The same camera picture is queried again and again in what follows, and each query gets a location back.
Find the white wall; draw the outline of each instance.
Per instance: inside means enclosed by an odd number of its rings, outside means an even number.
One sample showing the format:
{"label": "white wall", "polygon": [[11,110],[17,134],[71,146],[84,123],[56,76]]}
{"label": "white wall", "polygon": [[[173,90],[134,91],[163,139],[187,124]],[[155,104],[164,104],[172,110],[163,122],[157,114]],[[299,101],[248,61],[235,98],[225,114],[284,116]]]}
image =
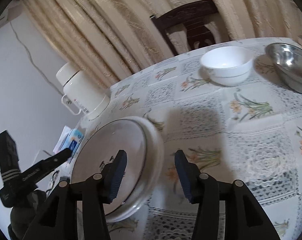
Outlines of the white wall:
{"label": "white wall", "polygon": [[[19,38],[60,91],[55,78],[65,61],[35,29],[25,13],[12,21]],[[0,29],[0,133],[8,130],[17,144],[21,171],[29,168],[39,150],[52,152],[64,125],[75,127],[79,117],[62,104],[61,96],[32,66],[10,24]],[[0,175],[0,189],[3,186]],[[10,209],[0,201],[0,228],[8,237]]]}

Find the gold striped curtain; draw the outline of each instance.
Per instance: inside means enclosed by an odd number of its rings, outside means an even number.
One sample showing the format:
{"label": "gold striped curtain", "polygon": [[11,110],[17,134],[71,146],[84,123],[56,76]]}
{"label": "gold striped curtain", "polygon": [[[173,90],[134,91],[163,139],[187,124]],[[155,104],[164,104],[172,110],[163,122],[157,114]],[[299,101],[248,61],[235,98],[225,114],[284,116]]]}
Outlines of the gold striped curtain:
{"label": "gold striped curtain", "polygon": [[[22,0],[31,19],[67,61],[103,88],[172,57],[149,19],[196,0]],[[216,42],[302,34],[292,0],[214,0],[219,14],[205,18]],[[178,53],[187,52],[182,25],[168,30]]]}

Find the floral tablecloth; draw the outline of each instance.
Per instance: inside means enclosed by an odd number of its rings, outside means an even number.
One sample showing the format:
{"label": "floral tablecloth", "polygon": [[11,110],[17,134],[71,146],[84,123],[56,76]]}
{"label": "floral tablecloth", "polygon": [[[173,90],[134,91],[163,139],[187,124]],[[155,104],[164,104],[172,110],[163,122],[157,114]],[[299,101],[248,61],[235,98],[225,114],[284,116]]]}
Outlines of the floral tablecloth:
{"label": "floral tablecloth", "polygon": [[[190,239],[197,205],[184,198],[173,153],[216,180],[243,180],[263,206],[281,239],[302,231],[302,94],[277,77],[264,48],[289,38],[256,38],[197,49],[113,85],[111,102],[87,122],[86,138],[105,124],[137,115],[161,132],[165,157],[158,185],[132,217],[109,225],[112,240]],[[256,56],[251,76],[236,87],[212,84],[200,57],[221,46],[241,46]],[[220,204],[219,239],[224,236]]]}

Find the stainless steel bowl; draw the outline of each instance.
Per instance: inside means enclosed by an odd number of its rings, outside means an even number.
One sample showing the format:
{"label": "stainless steel bowl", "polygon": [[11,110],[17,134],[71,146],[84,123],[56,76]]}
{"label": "stainless steel bowl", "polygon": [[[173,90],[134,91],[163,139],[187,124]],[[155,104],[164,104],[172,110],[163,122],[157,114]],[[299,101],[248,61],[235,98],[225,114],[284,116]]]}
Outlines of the stainless steel bowl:
{"label": "stainless steel bowl", "polygon": [[286,43],[272,43],[265,51],[282,81],[302,93],[302,49]]}

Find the chair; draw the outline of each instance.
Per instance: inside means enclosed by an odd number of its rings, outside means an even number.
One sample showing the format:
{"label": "chair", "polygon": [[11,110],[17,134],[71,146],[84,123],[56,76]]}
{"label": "chair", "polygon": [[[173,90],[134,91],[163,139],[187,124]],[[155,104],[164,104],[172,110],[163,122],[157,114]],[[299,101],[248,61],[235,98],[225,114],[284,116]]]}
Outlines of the chair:
{"label": "chair", "polygon": [[150,19],[161,33],[172,53],[177,56],[178,52],[165,30],[182,23],[187,29],[187,41],[192,50],[215,44],[212,33],[204,26],[203,17],[217,12],[218,9],[212,0],[201,0],[181,5],[159,18],[151,15]]}

